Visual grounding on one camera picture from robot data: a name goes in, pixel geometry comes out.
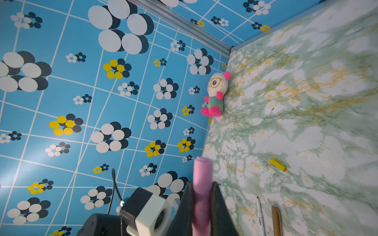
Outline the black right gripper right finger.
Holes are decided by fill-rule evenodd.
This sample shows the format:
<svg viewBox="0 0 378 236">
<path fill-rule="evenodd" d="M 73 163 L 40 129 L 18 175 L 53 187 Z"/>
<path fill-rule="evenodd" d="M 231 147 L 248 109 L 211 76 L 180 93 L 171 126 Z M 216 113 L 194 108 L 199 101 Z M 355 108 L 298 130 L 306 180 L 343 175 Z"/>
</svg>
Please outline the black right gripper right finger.
<svg viewBox="0 0 378 236">
<path fill-rule="evenodd" d="M 211 189 L 211 236 L 238 236 L 217 182 Z"/>
</svg>

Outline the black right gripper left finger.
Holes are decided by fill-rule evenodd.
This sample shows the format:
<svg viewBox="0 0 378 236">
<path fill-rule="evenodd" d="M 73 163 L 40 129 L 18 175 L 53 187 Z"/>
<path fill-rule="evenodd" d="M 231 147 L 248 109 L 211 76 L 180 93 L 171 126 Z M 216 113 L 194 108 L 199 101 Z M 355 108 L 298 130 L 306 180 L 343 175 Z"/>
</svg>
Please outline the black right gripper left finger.
<svg viewBox="0 0 378 236">
<path fill-rule="evenodd" d="M 184 194 L 168 231 L 167 236 L 192 236 L 194 213 L 194 188 L 193 183 L 186 185 Z"/>
</svg>

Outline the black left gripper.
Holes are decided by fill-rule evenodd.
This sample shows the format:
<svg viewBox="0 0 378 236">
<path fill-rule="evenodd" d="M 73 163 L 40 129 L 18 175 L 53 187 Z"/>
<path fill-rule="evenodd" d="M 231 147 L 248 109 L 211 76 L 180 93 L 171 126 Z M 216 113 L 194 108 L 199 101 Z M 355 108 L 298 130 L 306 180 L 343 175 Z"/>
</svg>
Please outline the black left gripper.
<svg viewBox="0 0 378 236">
<path fill-rule="evenodd" d="M 129 236 L 120 215 L 92 214 L 78 230 L 77 236 Z"/>
</svg>

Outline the pink pen cap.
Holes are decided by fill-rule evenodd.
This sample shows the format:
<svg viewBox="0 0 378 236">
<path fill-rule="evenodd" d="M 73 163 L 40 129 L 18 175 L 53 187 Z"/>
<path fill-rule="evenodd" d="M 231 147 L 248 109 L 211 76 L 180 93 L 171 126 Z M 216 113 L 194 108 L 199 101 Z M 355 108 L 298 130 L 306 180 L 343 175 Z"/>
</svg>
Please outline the pink pen cap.
<svg viewBox="0 0 378 236">
<path fill-rule="evenodd" d="M 212 182 L 212 161 L 208 158 L 197 157 L 193 175 L 194 213 L 192 229 L 194 236 L 210 235 Z"/>
</svg>

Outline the yellow pen cap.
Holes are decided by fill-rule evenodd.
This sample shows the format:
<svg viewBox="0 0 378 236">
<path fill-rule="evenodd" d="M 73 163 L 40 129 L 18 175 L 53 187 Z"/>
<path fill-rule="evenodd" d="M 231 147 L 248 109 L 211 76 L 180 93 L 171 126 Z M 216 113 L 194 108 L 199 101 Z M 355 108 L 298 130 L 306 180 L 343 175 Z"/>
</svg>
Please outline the yellow pen cap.
<svg viewBox="0 0 378 236">
<path fill-rule="evenodd" d="M 286 172 L 287 171 L 287 167 L 282 163 L 280 162 L 279 160 L 275 159 L 275 158 L 271 158 L 269 160 L 269 162 L 274 165 L 275 167 L 277 167 L 278 169 L 280 169 L 281 171 L 283 172 Z"/>
</svg>

